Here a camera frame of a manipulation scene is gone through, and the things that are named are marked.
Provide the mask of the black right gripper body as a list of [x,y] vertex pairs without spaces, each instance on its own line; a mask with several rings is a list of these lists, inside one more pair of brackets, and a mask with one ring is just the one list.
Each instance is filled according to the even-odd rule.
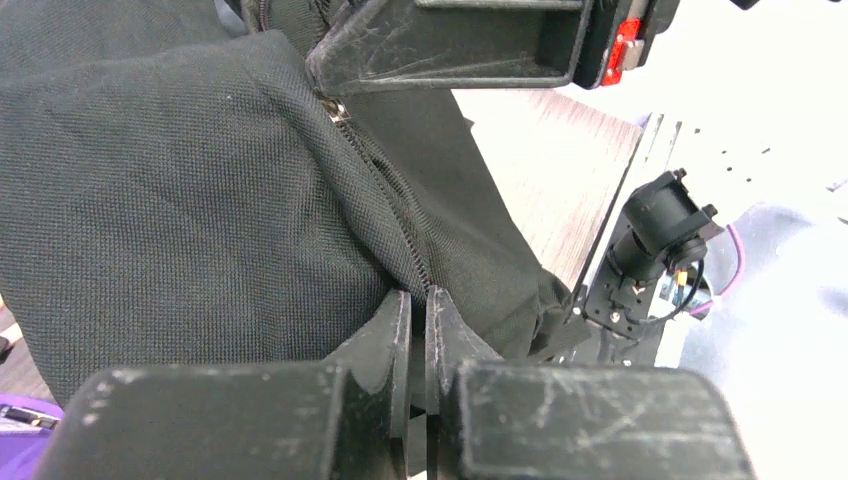
[[572,82],[583,89],[617,85],[644,66],[655,37],[671,25],[679,0],[594,1]]

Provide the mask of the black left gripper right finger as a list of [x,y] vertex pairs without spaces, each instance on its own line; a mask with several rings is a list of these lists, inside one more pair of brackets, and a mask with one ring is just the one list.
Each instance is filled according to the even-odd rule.
[[428,290],[431,479],[751,479],[718,390],[678,369],[502,358]]

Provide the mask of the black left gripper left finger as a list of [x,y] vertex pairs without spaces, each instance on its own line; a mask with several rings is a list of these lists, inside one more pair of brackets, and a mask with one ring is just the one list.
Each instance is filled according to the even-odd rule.
[[411,300],[319,362],[135,366],[89,378],[40,479],[403,479]]

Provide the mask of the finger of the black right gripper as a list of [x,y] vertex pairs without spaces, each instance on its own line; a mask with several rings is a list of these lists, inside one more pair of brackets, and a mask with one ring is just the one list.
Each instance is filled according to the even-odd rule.
[[590,1],[348,1],[307,56],[326,96],[551,88],[572,80]]

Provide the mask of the black student backpack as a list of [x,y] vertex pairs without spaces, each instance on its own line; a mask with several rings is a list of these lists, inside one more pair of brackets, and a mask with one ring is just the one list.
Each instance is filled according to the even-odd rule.
[[448,91],[334,121],[288,28],[210,1],[1,6],[1,293],[54,399],[143,364],[320,360],[393,289],[505,358],[571,295],[514,224]]

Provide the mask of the purple plastic stapler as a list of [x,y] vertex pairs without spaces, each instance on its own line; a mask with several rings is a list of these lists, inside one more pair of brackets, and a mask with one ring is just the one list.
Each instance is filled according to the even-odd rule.
[[1,394],[1,479],[31,479],[45,452],[51,428],[32,425],[37,417],[59,421],[62,408],[47,400]]

